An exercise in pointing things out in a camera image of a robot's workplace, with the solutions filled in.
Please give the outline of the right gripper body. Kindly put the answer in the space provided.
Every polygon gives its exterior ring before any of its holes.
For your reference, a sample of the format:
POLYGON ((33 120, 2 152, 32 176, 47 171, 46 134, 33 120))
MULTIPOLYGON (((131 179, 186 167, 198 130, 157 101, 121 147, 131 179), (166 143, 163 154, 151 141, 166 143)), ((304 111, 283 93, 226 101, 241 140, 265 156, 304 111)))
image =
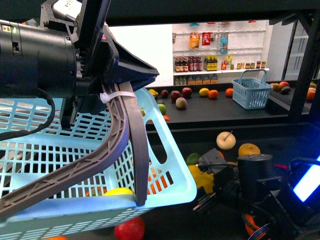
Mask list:
POLYGON ((241 213, 249 213, 252 204, 243 198, 238 165, 234 162, 201 165, 203 170, 214 170, 212 193, 196 198, 196 213, 207 213, 217 205, 224 205, 241 213))

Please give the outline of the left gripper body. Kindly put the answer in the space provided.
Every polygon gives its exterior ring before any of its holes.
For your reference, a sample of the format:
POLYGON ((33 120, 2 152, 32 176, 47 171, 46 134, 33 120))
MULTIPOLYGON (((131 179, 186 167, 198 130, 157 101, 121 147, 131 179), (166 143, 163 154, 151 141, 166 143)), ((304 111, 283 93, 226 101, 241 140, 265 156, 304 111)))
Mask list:
POLYGON ((58 19, 52 6, 57 0, 41 5, 42 41, 39 51, 39 87, 52 98, 61 98, 59 120, 62 129, 74 124, 77 114, 95 115, 103 108, 100 92, 107 84, 104 69, 107 47, 104 25, 109 0, 82 0, 74 22, 58 19))

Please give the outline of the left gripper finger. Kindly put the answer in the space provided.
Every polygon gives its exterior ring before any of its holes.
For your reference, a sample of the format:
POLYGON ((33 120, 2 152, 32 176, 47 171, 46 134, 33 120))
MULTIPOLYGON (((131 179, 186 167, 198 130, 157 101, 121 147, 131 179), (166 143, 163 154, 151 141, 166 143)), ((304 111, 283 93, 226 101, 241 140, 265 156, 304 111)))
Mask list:
POLYGON ((103 36, 107 55, 103 77, 108 85, 130 82, 130 77, 144 79, 159 75, 155 67, 136 57, 119 44, 107 24, 103 26, 103 36))
POLYGON ((153 83, 156 80, 156 77, 148 77, 148 78, 129 78, 129 82, 131 85, 130 92, 134 93, 135 91, 146 87, 147 85, 153 83))

